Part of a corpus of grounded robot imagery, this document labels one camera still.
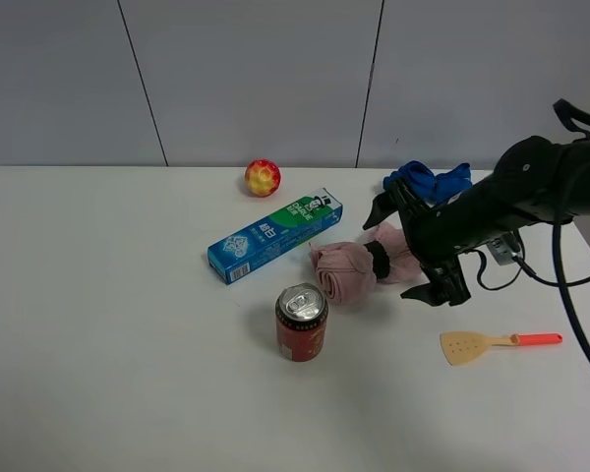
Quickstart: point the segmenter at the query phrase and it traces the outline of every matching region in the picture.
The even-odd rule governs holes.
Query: orange handle
[[[547,332],[545,334],[516,334],[518,346],[537,346],[540,344],[561,344],[561,334]]]

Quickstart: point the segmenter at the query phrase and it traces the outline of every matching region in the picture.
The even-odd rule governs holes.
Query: slotted spatula head
[[[480,332],[453,331],[440,335],[443,355],[451,366],[473,361],[491,346],[489,337]]]

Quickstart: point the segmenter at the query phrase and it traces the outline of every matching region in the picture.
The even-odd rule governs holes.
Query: blue cloth
[[[436,176],[422,162],[412,160],[391,172],[388,177],[384,177],[383,188],[386,190],[390,182],[400,177],[404,177],[413,192],[429,204],[441,204],[453,195],[472,187],[470,164],[467,162]]]

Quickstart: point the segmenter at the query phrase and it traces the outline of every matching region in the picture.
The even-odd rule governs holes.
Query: toy apple
[[[267,159],[252,161],[245,171],[247,188],[259,197],[268,197],[275,192],[281,180],[279,168]]]

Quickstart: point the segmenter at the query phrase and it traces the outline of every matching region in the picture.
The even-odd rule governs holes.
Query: can lid
[[[309,322],[319,317],[325,308],[325,297],[311,283],[301,283],[284,289],[277,300],[282,314],[294,322]]]

